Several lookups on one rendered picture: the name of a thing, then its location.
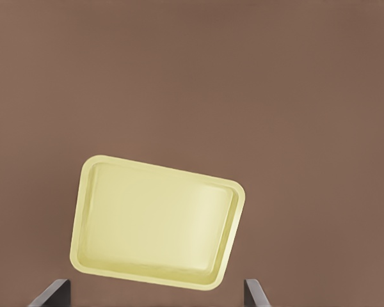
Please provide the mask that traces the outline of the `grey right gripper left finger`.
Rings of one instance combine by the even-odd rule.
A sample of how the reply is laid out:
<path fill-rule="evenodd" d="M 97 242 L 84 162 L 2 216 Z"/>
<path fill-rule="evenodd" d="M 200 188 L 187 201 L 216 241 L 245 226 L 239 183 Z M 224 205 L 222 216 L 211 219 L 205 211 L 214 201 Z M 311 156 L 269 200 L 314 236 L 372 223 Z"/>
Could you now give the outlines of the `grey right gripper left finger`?
<path fill-rule="evenodd" d="M 70 307 L 70 280 L 53 281 L 28 307 Z"/>

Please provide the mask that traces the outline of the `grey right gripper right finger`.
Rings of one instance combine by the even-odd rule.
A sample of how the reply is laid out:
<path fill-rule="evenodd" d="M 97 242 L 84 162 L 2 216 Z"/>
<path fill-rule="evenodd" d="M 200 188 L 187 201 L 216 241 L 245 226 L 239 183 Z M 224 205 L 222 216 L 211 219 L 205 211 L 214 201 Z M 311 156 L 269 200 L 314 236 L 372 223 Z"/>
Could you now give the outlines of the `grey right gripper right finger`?
<path fill-rule="evenodd" d="M 257 279 L 244 280 L 244 307 L 271 307 Z"/>

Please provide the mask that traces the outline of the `pale yellow rectangular tray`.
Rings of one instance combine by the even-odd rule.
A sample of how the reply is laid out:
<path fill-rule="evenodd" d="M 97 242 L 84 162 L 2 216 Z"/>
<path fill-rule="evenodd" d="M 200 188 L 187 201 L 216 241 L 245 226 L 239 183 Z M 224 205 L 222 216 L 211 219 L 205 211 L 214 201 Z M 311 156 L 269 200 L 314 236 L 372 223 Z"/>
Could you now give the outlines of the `pale yellow rectangular tray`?
<path fill-rule="evenodd" d="M 244 202 L 233 180 L 95 155 L 81 168 L 70 262 L 86 274 L 213 290 Z"/>

